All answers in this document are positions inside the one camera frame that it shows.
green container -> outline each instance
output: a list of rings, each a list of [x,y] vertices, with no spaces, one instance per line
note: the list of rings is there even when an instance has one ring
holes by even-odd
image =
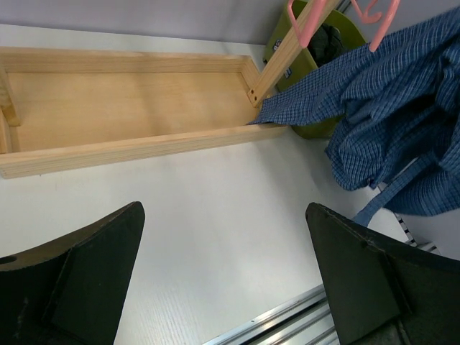
[[[295,18],[302,12],[307,3],[305,1],[297,0],[293,3],[293,13]],[[358,48],[366,43],[362,33],[358,30],[353,22],[345,17],[339,11],[332,11],[326,20],[326,24],[336,27],[340,31],[341,40],[344,47],[351,50]],[[268,61],[275,53],[276,48],[280,45],[284,36],[291,28],[291,23],[288,16],[287,7],[284,10],[278,21],[278,24],[273,32],[270,40],[265,47],[264,60]],[[305,77],[309,72],[315,70],[318,66],[311,56],[308,49],[304,49],[299,56],[294,60],[293,64],[286,70],[284,76],[276,84],[279,91],[286,90],[289,86],[297,83],[300,79]],[[319,124],[310,124],[308,126],[293,126],[294,131],[305,139],[313,138],[329,138],[331,137],[336,125],[342,116],[333,119],[327,119]]]

wall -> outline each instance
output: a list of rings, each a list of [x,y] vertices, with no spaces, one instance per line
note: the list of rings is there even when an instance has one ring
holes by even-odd
[[[285,0],[0,0],[0,24],[265,44]]]
[[[363,9],[369,0],[358,0],[358,3]],[[375,9],[385,11],[388,3],[389,0],[380,0]],[[401,0],[390,31],[394,32],[416,24],[458,5],[460,5],[460,0]],[[359,23],[357,15],[351,7],[346,14],[358,24],[368,40],[374,36],[378,29],[377,25]],[[402,216],[402,218],[418,243],[434,242],[443,256],[460,260],[460,210],[436,217]]]

garment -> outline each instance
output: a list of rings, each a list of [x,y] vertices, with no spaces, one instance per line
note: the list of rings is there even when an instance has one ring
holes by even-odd
[[[456,7],[389,34],[376,52],[365,45],[314,70],[265,100],[252,123],[346,114],[326,149],[335,179],[347,190],[389,183],[356,216],[367,225],[381,207],[420,216],[460,207],[459,113]]]
[[[322,24],[311,37],[308,51],[318,67],[331,62],[346,52],[340,31],[331,25]]]

clothing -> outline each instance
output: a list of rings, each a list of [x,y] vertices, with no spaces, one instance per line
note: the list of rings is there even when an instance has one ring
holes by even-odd
[[[331,62],[346,52],[340,31],[331,25],[322,24],[311,37],[308,51],[318,67]]]
[[[341,114],[326,149],[339,185],[389,183],[355,221],[367,225],[381,207],[420,216],[460,207],[460,7],[314,70],[265,100],[252,123]]]

pink hanger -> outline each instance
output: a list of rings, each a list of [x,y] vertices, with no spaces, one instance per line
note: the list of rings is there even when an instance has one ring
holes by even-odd
[[[318,26],[319,19],[321,17],[321,13],[323,12],[324,6],[326,5],[326,2],[328,0],[310,0],[310,1],[313,1],[312,9],[310,11],[310,14],[308,15],[307,24],[305,24],[302,32],[300,31],[300,28],[297,25],[297,21],[295,20],[295,16],[293,13],[294,0],[289,0],[287,2],[287,14],[289,15],[290,22],[293,25],[295,35],[297,36],[299,44],[304,49],[307,48],[308,43],[310,43],[311,37],[316,31],[316,27]],[[373,14],[372,16],[369,15],[369,10],[377,2],[378,0],[372,0],[371,3],[365,9],[364,13],[362,13],[361,9],[358,6],[357,1],[351,0],[353,7],[358,14],[358,17],[365,24],[376,23],[382,18],[382,12],[377,12],[376,14]],[[369,45],[369,49],[371,52],[374,52],[378,48],[381,41],[383,40],[383,37],[387,33],[387,30],[390,27],[391,22],[393,21],[393,18],[395,18],[395,14],[396,14],[399,4],[400,4],[400,0],[391,0],[390,8],[388,9],[387,15],[383,19],[379,30],[377,31],[376,35],[374,36],[374,39],[371,41],[371,44]]]

